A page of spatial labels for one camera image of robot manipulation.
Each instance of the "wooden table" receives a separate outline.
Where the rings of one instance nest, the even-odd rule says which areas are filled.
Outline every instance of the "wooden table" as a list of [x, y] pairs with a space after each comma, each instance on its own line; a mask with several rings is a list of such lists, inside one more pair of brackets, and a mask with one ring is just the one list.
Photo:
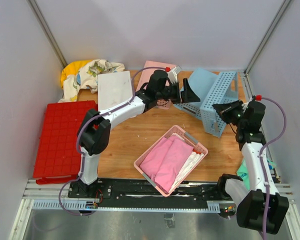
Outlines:
[[[179, 82], [188, 78], [191, 73], [192, 71], [180, 72]], [[140, 75], [135, 78], [135, 88]], [[245, 100], [241, 80], [238, 91], [239, 98]], [[98, 95], [91, 94], [89, 90], [80, 90], [78, 101], [86, 100], [95, 100], [97, 103]], [[134, 168], [134, 161], [173, 125], [179, 125], [208, 149], [208, 155], [186, 180], [217, 181], [224, 173], [236, 174], [243, 156], [230, 126], [227, 125], [221, 138], [217, 138], [205, 132], [202, 121], [171, 105], [168, 110], [153, 108], [116, 126], [111, 131], [108, 147], [101, 154], [99, 177], [143, 179]]]

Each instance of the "blue basket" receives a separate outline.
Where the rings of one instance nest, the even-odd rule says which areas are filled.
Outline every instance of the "blue basket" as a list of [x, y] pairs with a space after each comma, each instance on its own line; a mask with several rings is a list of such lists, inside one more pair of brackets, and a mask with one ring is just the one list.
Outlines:
[[[197, 68], [188, 81], [201, 102], [179, 103], [174, 104], [174, 106], [201, 120], [205, 132], [220, 138], [226, 123], [220, 119], [212, 105], [238, 100], [238, 73], [236, 71], [221, 71], [217, 75]], [[234, 81], [234, 91], [231, 90], [232, 81]]]

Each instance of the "red cable connector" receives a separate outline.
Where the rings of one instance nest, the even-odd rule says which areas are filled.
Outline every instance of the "red cable connector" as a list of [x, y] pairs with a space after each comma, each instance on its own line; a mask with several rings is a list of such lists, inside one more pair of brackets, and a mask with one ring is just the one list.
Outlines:
[[261, 100], [262, 100], [262, 96], [261, 96], [261, 95], [257, 95], [257, 96], [255, 96], [255, 100], [257, 100], [257, 101], [261, 101]]

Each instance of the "metal floor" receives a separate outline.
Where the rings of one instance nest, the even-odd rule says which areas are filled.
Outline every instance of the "metal floor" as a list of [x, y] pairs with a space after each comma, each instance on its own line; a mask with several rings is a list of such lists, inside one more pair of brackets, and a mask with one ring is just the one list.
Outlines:
[[[80, 217], [63, 210], [32, 210], [23, 240], [262, 239], [257, 231], [240, 228], [235, 217], [226, 220], [214, 213], [176, 213], [174, 219], [173, 226], [166, 224], [162, 212], [98, 211]], [[43, 231], [60, 224], [55, 230]], [[268, 235], [268, 240], [291, 239], [286, 220], [277, 235]]]

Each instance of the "pink basket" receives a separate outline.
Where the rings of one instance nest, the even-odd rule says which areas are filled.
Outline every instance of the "pink basket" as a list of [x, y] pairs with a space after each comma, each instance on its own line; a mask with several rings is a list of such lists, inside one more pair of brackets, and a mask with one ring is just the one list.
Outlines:
[[[189, 171], [184, 175], [184, 177], [179, 180], [179, 182], [176, 184], [176, 186], [168, 193], [165, 193], [155, 182], [153, 182], [145, 173], [144, 171], [141, 170], [140, 164], [145, 160], [146, 156], [150, 153], [150, 151], [159, 143], [159, 141], [165, 137], [169, 138], [172, 134], [177, 134], [180, 137], [184, 139], [184, 142], [193, 146], [193, 150], [197, 153], [202, 153], [204, 154], [201, 159], [191, 168]], [[172, 128], [169, 129], [158, 141], [156, 141], [151, 147], [148, 148], [147, 151], [145, 151], [144, 154], [142, 154], [135, 162], [134, 162], [134, 167], [151, 183], [158, 191], [161, 193], [164, 197], [168, 197], [180, 184], [185, 178], [191, 173], [193, 169], [206, 157], [208, 154], [208, 149], [205, 148], [200, 142], [198, 142], [193, 136], [191, 136], [188, 132], [184, 131], [181, 127], [174, 125]]]

